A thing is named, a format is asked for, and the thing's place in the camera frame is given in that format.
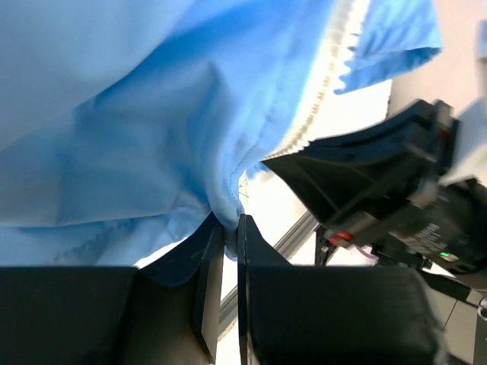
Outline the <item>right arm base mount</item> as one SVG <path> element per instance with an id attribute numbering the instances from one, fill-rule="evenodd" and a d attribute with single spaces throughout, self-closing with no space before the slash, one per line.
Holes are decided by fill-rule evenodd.
<path id="1" fill-rule="evenodd" d="M 327 230 L 323 226 L 319 226 L 316 230 L 315 239 L 315 265 L 325 265 L 332 257 L 336 250 L 337 235 Z"/>

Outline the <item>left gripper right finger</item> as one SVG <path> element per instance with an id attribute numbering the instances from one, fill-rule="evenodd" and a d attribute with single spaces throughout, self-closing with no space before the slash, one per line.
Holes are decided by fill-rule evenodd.
<path id="1" fill-rule="evenodd" d="M 443 364 L 445 339 L 414 270 L 244 264 L 238 325 L 244 364 Z"/>

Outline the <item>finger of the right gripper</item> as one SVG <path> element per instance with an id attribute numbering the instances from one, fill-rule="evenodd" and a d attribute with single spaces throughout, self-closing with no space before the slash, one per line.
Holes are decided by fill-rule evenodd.
<path id="1" fill-rule="evenodd" d="M 307 210 L 331 226 L 385 195 L 403 197 L 428 165 L 434 107 L 418 100 L 368 129 L 265 160 Z"/>

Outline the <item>light blue zip jacket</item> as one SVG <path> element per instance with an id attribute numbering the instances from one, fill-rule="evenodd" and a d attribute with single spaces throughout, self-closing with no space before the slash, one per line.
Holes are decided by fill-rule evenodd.
<path id="1" fill-rule="evenodd" d="M 431 1 L 3 1 L 1 264 L 133 265 L 442 50 Z"/>

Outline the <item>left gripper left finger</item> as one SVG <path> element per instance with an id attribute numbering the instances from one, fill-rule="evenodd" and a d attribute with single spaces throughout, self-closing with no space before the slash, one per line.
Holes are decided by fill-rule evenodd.
<path id="1" fill-rule="evenodd" d="M 212 364 L 223 232 L 209 215 L 134 267 L 1 269 L 3 364 Z"/>

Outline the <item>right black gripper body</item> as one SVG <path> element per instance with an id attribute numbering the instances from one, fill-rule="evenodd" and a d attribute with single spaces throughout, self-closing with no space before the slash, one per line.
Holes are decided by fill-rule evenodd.
<path id="1" fill-rule="evenodd" d="M 486 291 L 486 189 L 475 178 L 440 183 L 448 171 L 458 121 L 438 100 L 429 116 L 427 164 L 411 178 L 393 173 L 399 183 L 352 209 L 330 226 L 326 239 L 334 246 L 363 246 L 393 238 L 437 264 L 462 284 Z"/>

